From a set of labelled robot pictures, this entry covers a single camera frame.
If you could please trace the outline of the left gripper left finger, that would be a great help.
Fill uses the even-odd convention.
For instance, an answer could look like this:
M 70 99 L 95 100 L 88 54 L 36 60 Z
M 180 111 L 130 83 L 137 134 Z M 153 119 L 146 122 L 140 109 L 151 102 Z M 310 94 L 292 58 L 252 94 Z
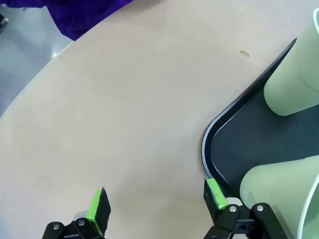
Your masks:
M 111 206 L 105 188 L 97 190 L 90 208 L 83 218 L 64 225 L 50 222 L 44 231 L 44 239 L 103 239 L 108 227 Z

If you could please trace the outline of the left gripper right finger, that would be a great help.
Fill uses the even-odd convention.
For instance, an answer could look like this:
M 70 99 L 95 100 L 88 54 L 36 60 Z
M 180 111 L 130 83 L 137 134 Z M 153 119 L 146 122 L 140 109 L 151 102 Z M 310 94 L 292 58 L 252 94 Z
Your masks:
M 228 204 L 214 178 L 204 180 L 203 198 L 213 221 L 206 239 L 231 239 L 234 235 L 245 235 L 249 239 L 287 237 L 269 204 L 257 203 L 250 209 Z

